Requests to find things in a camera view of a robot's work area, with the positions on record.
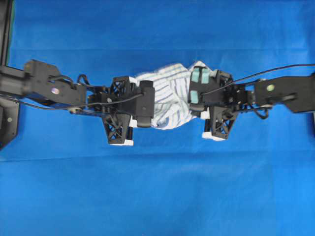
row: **cable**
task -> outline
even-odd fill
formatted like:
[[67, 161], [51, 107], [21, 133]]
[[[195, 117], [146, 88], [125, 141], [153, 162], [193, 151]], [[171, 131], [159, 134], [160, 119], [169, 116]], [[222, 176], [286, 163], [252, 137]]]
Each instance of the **cable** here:
[[63, 79], [69, 80], [70, 84], [71, 84], [71, 88], [74, 89], [74, 82], [73, 82], [73, 80], [69, 76], [66, 76], [66, 75], [59, 75], [59, 76], [52, 77], [52, 78], [49, 79], [49, 81], [56, 81], [56, 80], [63, 80]]
[[231, 83], [229, 83], [229, 84], [227, 84], [227, 85], [225, 85], [225, 86], [223, 86], [223, 87], [220, 87], [220, 88], [217, 88], [217, 89], [208, 91], [208, 92], [203, 92], [203, 93], [201, 93], [201, 95], [206, 95], [206, 94], [210, 94], [210, 93], [219, 91], [219, 90], [221, 90], [221, 89], [224, 89], [224, 88], [226, 88], [226, 87], [229, 87], [229, 86], [232, 85], [232, 84], [235, 84], [236, 82], [239, 82], [239, 81], [242, 81], [242, 80], [246, 80], [246, 79], [255, 77], [255, 76], [257, 76], [257, 75], [265, 74], [265, 73], [268, 73], [268, 72], [271, 72], [271, 71], [275, 71], [275, 70], [282, 70], [282, 69], [286, 69], [286, 68], [296, 67], [296, 66], [315, 66], [315, 64], [293, 64], [293, 65], [286, 65], [286, 66], [281, 66], [281, 67], [272, 68], [272, 69], [269, 69], [269, 70], [261, 71], [261, 72], [258, 72], [258, 73], [255, 73], [255, 74], [246, 76], [246, 77], [244, 77], [244, 78], [235, 80], [235, 81], [233, 81], [233, 82], [231, 82]]
[[85, 74], [81, 74], [78, 76], [78, 79], [77, 79], [78, 84], [82, 84], [81, 79], [83, 79], [85, 85], [90, 85], [88, 77]]
[[6, 99], [6, 100], [12, 101], [12, 102], [17, 102], [17, 103], [20, 103], [20, 104], [23, 104], [23, 105], [26, 105], [26, 106], [30, 106], [30, 107], [33, 107], [33, 108], [37, 108], [37, 109], [57, 111], [57, 110], [68, 110], [68, 109], [73, 109], [73, 108], [78, 108], [78, 107], [94, 106], [94, 105], [108, 106], [108, 105], [128, 102], [128, 101], [134, 100], [134, 99], [136, 99], [138, 97], [141, 97], [141, 96], [143, 96], [142, 93], [141, 94], [137, 94], [135, 96], [132, 96], [130, 98], [126, 98], [124, 100], [120, 100], [120, 101], [107, 102], [107, 103], [104, 103], [104, 102], [92, 102], [92, 103], [86, 103], [86, 104], [81, 104], [81, 105], [77, 105], [77, 106], [69, 106], [69, 107], [63, 107], [63, 108], [39, 107], [39, 106], [33, 105], [31, 103], [22, 102], [20, 100], [16, 100], [16, 99], [9, 98], [9, 97], [2, 96], [2, 95], [0, 95], [0, 98]]

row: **striped shirt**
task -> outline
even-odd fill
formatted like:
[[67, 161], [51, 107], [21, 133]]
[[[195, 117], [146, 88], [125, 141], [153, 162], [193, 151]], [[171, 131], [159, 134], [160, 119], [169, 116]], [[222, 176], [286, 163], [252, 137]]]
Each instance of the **striped shirt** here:
[[153, 81], [156, 93], [152, 127], [173, 129], [195, 118], [191, 115], [187, 102], [190, 74], [194, 66], [206, 67], [201, 61], [195, 62], [188, 69], [177, 63], [135, 77], [137, 81]]

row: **screw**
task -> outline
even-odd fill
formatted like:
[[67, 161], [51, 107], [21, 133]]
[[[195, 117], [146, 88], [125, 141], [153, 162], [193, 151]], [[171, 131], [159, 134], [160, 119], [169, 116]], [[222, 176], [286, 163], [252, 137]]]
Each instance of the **screw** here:
[[52, 89], [51, 89], [51, 92], [52, 92], [53, 94], [55, 94], [55, 95], [58, 95], [58, 94], [60, 93], [59, 89], [57, 89], [57, 88], [52, 88]]
[[272, 91], [275, 89], [275, 86], [274, 85], [268, 85], [267, 86], [267, 91]]

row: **blue backdrop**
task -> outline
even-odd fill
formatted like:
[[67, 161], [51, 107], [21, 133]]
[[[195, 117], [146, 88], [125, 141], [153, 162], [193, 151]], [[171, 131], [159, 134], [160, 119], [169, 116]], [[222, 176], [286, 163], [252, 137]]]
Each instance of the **blue backdrop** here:
[[[314, 23], [312, 0], [16, 0], [9, 65], [37, 59], [110, 85], [202, 60], [237, 79], [314, 63]], [[203, 126], [135, 129], [134, 147], [110, 147], [99, 118], [22, 106], [19, 135], [0, 152], [0, 235], [315, 233], [310, 114], [244, 114], [219, 143]]]

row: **cloth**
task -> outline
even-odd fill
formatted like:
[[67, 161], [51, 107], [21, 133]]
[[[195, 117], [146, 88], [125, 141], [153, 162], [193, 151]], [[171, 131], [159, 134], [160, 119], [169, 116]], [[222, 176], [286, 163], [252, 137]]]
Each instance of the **cloth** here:
[[197, 61], [189, 68], [176, 63], [162, 67], [154, 72], [137, 75], [138, 81], [153, 81], [156, 89], [154, 118], [152, 127], [157, 129], [177, 128], [195, 118], [189, 110], [188, 92], [190, 74], [194, 66], [205, 66]]

